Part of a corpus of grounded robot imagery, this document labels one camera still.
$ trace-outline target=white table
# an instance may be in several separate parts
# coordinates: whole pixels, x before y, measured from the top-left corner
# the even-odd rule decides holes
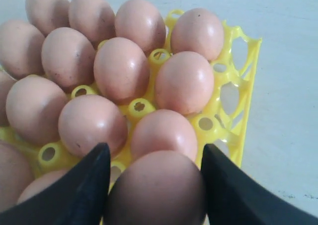
[[[125,0],[108,1],[117,10]],[[318,216],[318,0],[150,1],[163,15],[205,7],[263,37],[242,169]],[[24,0],[0,0],[0,22],[10,18],[26,18]]]

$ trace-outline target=brown egg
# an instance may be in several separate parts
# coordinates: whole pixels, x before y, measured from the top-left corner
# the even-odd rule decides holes
[[[71,0],[69,20],[93,44],[115,37],[115,13],[105,0]]]
[[[52,171],[42,175],[40,178],[34,180],[28,187],[22,192],[19,199],[17,200],[17,204],[20,204],[34,195],[39,194],[46,188],[50,187],[60,178],[62,178],[68,172],[67,169]]]
[[[128,0],[115,17],[118,37],[134,41],[146,55],[162,48],[165,42],[165,24],[159,10],[146,0]]]
[[[44,35],[23,20],[9,20],[0,26],[0,64],[16,79],[43,75],[41,48]]]
[[[98,50],[94,75],[103,96],[116,104],[128,104],[146,93],[150,68],[147,57],[136,43],[116,37]]]
[[[58,119],[67,101],[55,83],[30,75],[12,86],[5,108],[12,128],[27,142],[43,146],[59,140]]]
[[[189,115],[200,112],[209,102],[214,75],[209,62],[195,52],[177,53],[160,68],[155,97],[160,108]]]
[[[61,112],[59,132],[69,152],[78,157],[84,157],[101,142],[108,143],[114,157],[128,136],[126,119],[118,107],[99,95],[71,100]]]
[[[133,160],[157,150],[175,150],[195,161],[198,143],[190,122],[171,110],[147,114],[136,125],[130,150]]]
[[[31,167],[24,155],[12,145],[0,141],[0,213],[14,206],[33,180]]]
[[[77,30],[62,27],[52,31],[42,47],[42,64],[47,77],[66,93],[94,82],[96,51]]]
[[[59,27],[68,27],[69,0],[25,0],[29,22],[45,36]]]
[[[150,153],[128,167],[109,193],[107,225],[200,225],[205,185],[198,167],[175,151]]]
[[[221,21],[212,12],[195,8],[178,19],[171,33],[171,50],[174,54],[194,51],[207,60],[215,60],[224,44]]]
[[[15,79],[0,69],[0,127],[9,125],[8,118],[6,117],[5,102],[8,92],[15,82]]]

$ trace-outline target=black tongs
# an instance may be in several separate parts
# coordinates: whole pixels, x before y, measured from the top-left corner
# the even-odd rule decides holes
[[[211,225],[318,225],[318,219],[270,193],[215,145],[205,145],[201,172]],[[108,145],[98,144],[55,184],[0,214],[0,225],[98,225],[110,181]]]

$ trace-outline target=yellow egg tray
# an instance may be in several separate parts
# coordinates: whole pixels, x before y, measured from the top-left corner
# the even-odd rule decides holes
[[[172,10],[166,17],[165,23],[168,28],[166,43],[163,49],[154,50],[149,56],[151,66],[151,78],[148,90],[143,98],[133,100],[129,105],[119,106],[122,113],[127,118],[129,125],[129,136],[124,149],[111,162],[111,185],[116,177],[131,163],[130,140],[137,122],[146,114],[156,110],[154,101],[154,83],[158,70],[161,65],[171,56],[170,34],[177,21],[175,15],[182,15],[182,10]],[[248,112],[250,108],[256,65],[261,45],[261,39],[251,39],[246,36],[239,26],[230,27],[223,21],[225,30],[225,44],[219,57],[211,62],[211,67],[216,64],[226,66],[226,69],[220,73],[215,72],[214,93],[200,114],[188,117],[196,131],[198,138],[198,155],[196,164],[201,165],[203,147],[206,143],[213,143],[217,140],[222,141],[226,147],[229,158],[237,165],[241,165]],[[248,45],[247,60],[241,70],[236,70],[233,56],[232,43],[235,39],[241,37]],[[238,106],[236,110],[228,115],[222,106],[220,99],[221,88],[227,83],[232,83],[239,92]],[[68,95],[74,98],[83,94],[99,94],[95,84],[81,85],[74,89]],[[37,148],[24,142],[10,128],[0,128],[0,139],[10,142],[17,146],[29,159],[36,177],[62,168],[71,168],[79,159],[72,156],[61,142],[49,143],[42,148]]]

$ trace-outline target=yellow plastic egg tray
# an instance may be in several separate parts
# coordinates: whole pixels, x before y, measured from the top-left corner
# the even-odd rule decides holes
[[[110,188],[116,180],[116,177],[114,177],[115,174],[118,175],[131,163],[129,144],[135,125],[146,114],[156,110],[156,103],[154,101],[156,74],[161,65],[171,56],[170,34],[177,21],[177,18],[174,16],[182,14],[182,10],[172,10],[165,19],[168,28],[165,47],[154,50],[149,56],[151,78],[144,97],[133,100],[129,105],[119,106],[127,118],[129,136],[124,149],[111,162]],[[215,71],[214,93],[204,110],[200,114],[188,118],[198,138],[198,155],[196,158],[198,167],[201,165],[204,145],[217,140],[226,144],[228,156],[237,166],[240,166],[242,161],[248,112],[261,39],[251,39],[243,33],[239,26],[230,27],[225,21],[223,22],[223,26],[225,30],[224,48],[219,57],[211,62],[211,67],[214,67],[215,64],[222,64],[226,66],[226,69],[222,73]],[[231,49],[233,41],[239,37],[248,45],[248,54],[243,68],[238,71],[233,62]],[[238,106],[231,115],[225,113],[220,100],[221,87],[229,82],[237,87],[239,91]],[[75,88],[68,96],[74,98],[82,94],[99,94],[99,92],[95,84],[81,85]],[[37,177],[53,170],[65,167],[71,168],[79,161],[78,158],[72,156],[66,150],[61,142],[50,143],[42,148],[37,148],[21,140],[10,127],[0,128],[0,139],[16,145],[27,156]]]

